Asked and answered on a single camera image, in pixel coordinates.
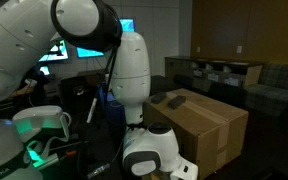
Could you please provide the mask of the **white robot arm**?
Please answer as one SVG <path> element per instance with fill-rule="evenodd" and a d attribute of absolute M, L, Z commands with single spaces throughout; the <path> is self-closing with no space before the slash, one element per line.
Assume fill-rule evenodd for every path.
<path fill-rule="evenodd" d="M 123 30 L 116 11 L 103 0 L 7 0 L 0 7 L 0 102 L 21 85 L 37 86 L 28 72 L 60 41 L 103 53 L 110 70 L 97 84 L 78 76 L 61 81 L 64 102 L 89 110 L 105 88 L 124 107 L 126 133 L 122 164 L 135 176 L 156 170 L 171 180 L 197 180 L 198 167 L 179 153 L 173 128 L 143 124 L 143 104 L 150 94 L 150 65 L 144 38 Z M 0 118 L 0 180 L 43 180 L 41 167 L 53 161 L 50 140 L 41 132 L 55 128 L 68 141 L 69 119 L 62 108 L 26 108 Z"/>

